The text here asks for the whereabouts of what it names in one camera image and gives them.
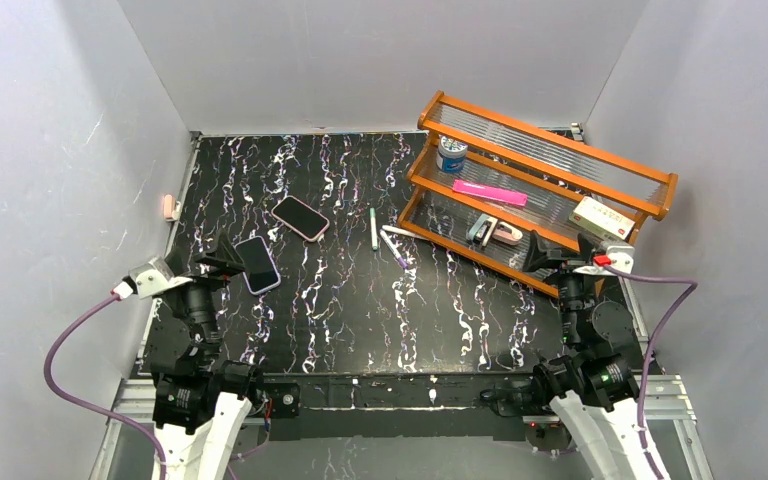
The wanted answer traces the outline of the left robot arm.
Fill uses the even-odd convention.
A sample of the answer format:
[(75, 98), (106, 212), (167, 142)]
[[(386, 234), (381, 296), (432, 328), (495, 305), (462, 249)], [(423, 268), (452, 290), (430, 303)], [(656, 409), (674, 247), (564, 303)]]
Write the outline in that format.
[(221, 231), (196, 261), (207, 271), (185, 272), (167, 255), (129, 273), (139, 298), (159, 299), (171, 310), (176, 323), (161, 333), (181, 336), (148, 349), (155, 479), (223, 478), (245, 418), (263, 402), (256, 366), (219, 359), (223, 336), (213, 294), (244, 272), (244, 260)]

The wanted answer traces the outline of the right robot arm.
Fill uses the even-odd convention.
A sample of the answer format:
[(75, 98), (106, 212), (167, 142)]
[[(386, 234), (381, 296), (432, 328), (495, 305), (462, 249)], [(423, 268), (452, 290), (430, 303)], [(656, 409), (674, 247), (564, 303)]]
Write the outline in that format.
[(566, 354), (541, 360), (524, 397), (548, 407), (569, 431), (595, 479), (665, 479), (668, 472), (648, 431), (646, 383), (635, 377), (627, 353), (639, 348), (633, 315), (601, 301), (601, 277), (629, 275), (634, 249), (623, 241), (578, 248), (551, 246), (531, 232), (523, 269), (548, 271), (556, 288)]

